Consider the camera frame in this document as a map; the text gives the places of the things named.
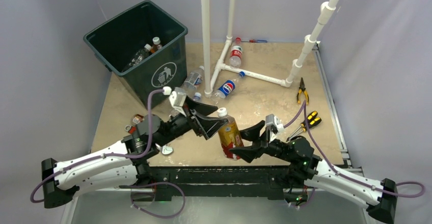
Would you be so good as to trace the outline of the small pepsi bottle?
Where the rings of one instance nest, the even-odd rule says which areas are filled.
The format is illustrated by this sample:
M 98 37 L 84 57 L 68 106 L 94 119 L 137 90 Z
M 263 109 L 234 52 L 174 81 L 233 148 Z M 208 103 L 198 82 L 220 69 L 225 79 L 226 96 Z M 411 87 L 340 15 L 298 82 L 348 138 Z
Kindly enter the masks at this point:
M 211 98 L 216 100 L 225 99 L 237 88 L 237 86 L 243 81 L 245 76 L 246 74 L 243 71 L 241 71 L 231 79 L 226 80 L 220 87 L 218 87 L 213 92 Z

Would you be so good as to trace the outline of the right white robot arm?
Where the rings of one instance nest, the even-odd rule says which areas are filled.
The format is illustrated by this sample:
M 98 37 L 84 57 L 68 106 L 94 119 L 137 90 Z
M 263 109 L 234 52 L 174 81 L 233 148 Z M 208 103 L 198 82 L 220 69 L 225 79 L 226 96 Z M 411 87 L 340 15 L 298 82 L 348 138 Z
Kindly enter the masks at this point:
M 397 205 L 397 186 L 393 180 L 369 179 L 326 162 L 314 153 L 314 148 L 303 136 L 288 142 L 277 139 L 274 126 L 264 121 L 241 130 L 240 136 L 251 146 L 235 146 L 230 152 L 250 163 L 263 154 L 289 163 L 286 181 L 293 187 L 300 185 L 319 188 L 345 198 L 364 208 L 369 216 L 383 223 L 394 223 Z

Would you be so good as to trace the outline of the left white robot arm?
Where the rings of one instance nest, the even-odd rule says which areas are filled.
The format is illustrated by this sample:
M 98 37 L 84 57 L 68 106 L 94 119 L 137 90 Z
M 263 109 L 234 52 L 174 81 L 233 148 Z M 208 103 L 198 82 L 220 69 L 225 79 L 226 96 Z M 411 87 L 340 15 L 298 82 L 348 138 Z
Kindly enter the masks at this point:
M 186 97 L 180 113 L 163 121 L 149 113 L 136 130 L 114 144 L 77 159 L 41 163 L 43 191 L 41 202 L 47 209 L 65 205 L 81 194 L 114 186 L 145 188 L 154 179 L 148 160 L 159 154 L 159 147 L 193 131 L 210 139 L 225 125 L 225 117 L 210 117 L 214 105 Z

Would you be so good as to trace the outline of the yellow red tea bottle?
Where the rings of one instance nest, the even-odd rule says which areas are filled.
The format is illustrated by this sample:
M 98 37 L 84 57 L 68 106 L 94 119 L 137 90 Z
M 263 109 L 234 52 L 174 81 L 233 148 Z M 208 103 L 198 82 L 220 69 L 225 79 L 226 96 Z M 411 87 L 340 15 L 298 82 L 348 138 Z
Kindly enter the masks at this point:
M 232 148 L 244 146 L 236 120 L 228 114 L 225 107 L 219 108 L 217 113 L 218 117 L 228 120 L 228 123 L 218 131 L 223 152 L 227 158 L 238 160 L 240 157 L 230 151 Z

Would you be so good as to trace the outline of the red label water bottle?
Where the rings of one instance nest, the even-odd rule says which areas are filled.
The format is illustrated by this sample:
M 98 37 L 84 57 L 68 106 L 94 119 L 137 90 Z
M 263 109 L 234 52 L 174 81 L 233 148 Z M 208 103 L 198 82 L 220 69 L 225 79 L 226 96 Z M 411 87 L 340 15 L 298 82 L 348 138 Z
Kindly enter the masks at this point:
M 241 66 L 243 54 L 243 48 L 241 44 L 242 41 L 239 37 L 235 38 L 233 41 L 229 58 L 229 65 L 232 68 L 239 68 Z

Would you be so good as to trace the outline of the blue label water bottle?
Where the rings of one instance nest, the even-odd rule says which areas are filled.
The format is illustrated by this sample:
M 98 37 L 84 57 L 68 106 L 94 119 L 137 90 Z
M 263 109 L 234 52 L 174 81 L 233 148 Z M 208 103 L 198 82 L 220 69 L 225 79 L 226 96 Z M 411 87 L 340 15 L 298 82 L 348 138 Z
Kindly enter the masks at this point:
M 145 60 L 150 55 L 150 50 L 152 46 L 149 44 L 145 44 L 143 48 L 139 49 L 131 61 L 123 68 L 122 72 L 127 71 L 128 69 L 132 68 L 133 66 L 139 64 L 141 61 Z

